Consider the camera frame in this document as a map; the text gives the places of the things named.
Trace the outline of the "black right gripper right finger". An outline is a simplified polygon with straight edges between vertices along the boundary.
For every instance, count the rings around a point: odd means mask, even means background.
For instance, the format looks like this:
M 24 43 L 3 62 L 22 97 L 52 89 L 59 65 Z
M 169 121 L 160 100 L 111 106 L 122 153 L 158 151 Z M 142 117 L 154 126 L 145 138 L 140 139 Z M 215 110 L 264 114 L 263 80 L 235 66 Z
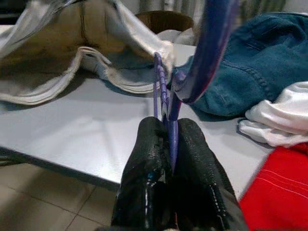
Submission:
M 175 210 L 182 231 L 246 231 L 229 178 L 191 119 L 178 121 Z

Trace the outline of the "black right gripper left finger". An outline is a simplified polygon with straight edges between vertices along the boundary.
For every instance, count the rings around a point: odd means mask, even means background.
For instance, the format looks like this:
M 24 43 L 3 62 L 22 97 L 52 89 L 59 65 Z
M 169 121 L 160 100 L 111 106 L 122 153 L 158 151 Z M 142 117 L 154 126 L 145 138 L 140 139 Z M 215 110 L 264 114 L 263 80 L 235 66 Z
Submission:
M 167 130 L 155 117 L 138 127 L 134 148 L 122 173 L 112 215 L 116 231 L 162 231 L 172 219 L 168 180 Z

